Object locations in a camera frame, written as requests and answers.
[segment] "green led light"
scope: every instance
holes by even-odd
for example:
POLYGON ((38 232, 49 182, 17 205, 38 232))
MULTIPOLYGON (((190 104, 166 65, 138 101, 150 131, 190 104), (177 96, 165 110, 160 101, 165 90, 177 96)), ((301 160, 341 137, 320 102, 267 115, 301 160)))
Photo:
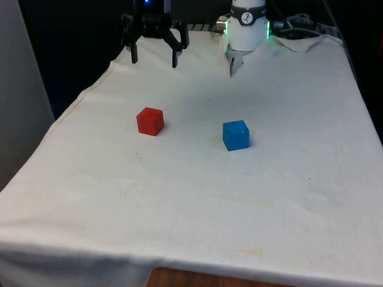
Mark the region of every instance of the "green led light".
POLYGON ((268 30, 266 32, 266 39, 269 39, 270 38, 270 21, 268 21, 268 30))

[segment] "black background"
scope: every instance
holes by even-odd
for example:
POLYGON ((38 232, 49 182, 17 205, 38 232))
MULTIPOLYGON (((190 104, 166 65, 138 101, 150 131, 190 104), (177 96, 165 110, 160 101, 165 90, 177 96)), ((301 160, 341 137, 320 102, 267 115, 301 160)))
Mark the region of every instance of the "black background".
MULTIPOLYGON (((285 16, 308 13, 331 24, 321 0, 274 0, 285 16)), ((122 49, 118 19, 133 8, 133 0, 19 0, 45 89, 58 117, 86 87, 92 85, 122 49)), ((328 0, 344 34, 358 85, 378 133, 383 139, 379 99, 383 96, 383 1, 328 0)), ((172 0, 173 18, 189 23, 213 23, 229 12, 231 0, 172 0)), ((268 17, 277 19, 268 4, 268 17)))

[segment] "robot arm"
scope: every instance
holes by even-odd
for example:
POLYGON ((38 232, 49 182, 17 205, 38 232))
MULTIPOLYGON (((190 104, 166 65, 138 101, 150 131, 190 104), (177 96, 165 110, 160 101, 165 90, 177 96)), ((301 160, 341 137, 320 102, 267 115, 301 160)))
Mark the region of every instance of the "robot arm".
POLYGON ((170 0, 135 0, 134 15, 122 15, 122 39, 125 46, 130 47, 132 63, 138 61, 137 40, 146 38, 164 39, 171 47, 173 68, 177 67, 178 55, 189 46, 187 25, 181 21, 173 23, 170 17, 170 0), (170 28, 173 26, 181 34, 181 42, 174 37, 170 28))
POLYGON ((266 39, 266 0, 233 0, 230 15, 226 31, 230 48, 254 51, 266 39))

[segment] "gray wall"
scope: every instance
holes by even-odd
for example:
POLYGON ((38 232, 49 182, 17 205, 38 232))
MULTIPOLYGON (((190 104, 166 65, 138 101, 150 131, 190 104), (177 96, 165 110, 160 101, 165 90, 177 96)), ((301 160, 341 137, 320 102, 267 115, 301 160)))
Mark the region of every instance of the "gray wall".
POLYGON ((0 191, 53 122, 16 1, 0 0, 0 191))

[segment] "cube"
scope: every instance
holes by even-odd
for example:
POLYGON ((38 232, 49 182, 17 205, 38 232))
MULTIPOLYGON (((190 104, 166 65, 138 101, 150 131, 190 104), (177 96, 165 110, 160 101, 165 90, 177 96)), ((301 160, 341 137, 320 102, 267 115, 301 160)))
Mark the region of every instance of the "cube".
POLYGON ((165 126, 160 109, 144 108, 137 115, 138 131, 145 135, 157 136, 165 126))
POLYGON ((250 131, 244 121, 233 121, 223 124, 223 142, 228 151, 248 148, 250 131))

